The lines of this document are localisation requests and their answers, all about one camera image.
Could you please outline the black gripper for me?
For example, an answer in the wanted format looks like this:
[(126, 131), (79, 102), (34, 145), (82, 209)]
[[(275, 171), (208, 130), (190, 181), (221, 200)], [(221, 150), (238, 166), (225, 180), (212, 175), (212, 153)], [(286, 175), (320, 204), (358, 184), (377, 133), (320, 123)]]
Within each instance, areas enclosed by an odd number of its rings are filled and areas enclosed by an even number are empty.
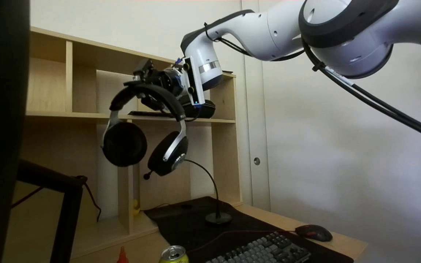
[(165, 67), (159, 70), (149, 58), (146, 58), (142, 60), (133, 70), (133, 79), (140, 83), (153, 85), (165, 95), (165, 98), (161, 99), (158, 95), (146, 95), (145, 92), (142, 92), (139, 95), (140, 102), (150, 109), (183, 109), (184, 82), (177, 67)]

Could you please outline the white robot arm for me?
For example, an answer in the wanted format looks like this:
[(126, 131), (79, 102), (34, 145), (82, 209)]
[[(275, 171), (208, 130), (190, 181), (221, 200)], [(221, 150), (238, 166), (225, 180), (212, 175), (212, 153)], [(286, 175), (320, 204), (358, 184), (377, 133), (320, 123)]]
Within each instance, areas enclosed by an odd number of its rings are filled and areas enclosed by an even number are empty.
[(227, 34), (253, 58), (284, 60), (307, 47), (336, 73), (360, 79), (380, 70), (395, 44), (421, 44), (421, 0), (281, 0), (260, 13), (238, 10), (186, 34), (183, 57), (146, 80), (202, 105), (222, 76), (213, 44)]

